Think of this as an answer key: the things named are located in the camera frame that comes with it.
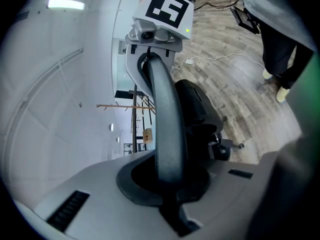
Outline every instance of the shoe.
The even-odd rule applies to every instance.
[[[269,72],[266,69],[263,70],[262,75],[265,80],[269,80],[273,76],[272,74],[269,74]]]
[[[276,101],[279,103],[282,103],[286,100],[286,96],[288,95],[288,93],[290,92],[290,89],[285,89],[283,87],[280,87],[280,89],[278,90],[277,94],[276,94]]]

